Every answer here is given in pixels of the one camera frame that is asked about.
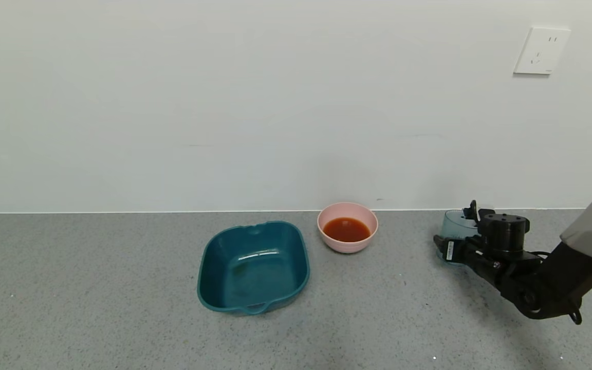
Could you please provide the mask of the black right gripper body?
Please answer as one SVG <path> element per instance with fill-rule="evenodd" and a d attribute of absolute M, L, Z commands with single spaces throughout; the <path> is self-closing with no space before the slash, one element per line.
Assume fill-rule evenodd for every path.
<path fill-rule="evenodd" d="M 446 253 L 442 259 L 447 263 L 466 265 L 471 258 L 482 254 L 482 237 L 446 237 Z"/>

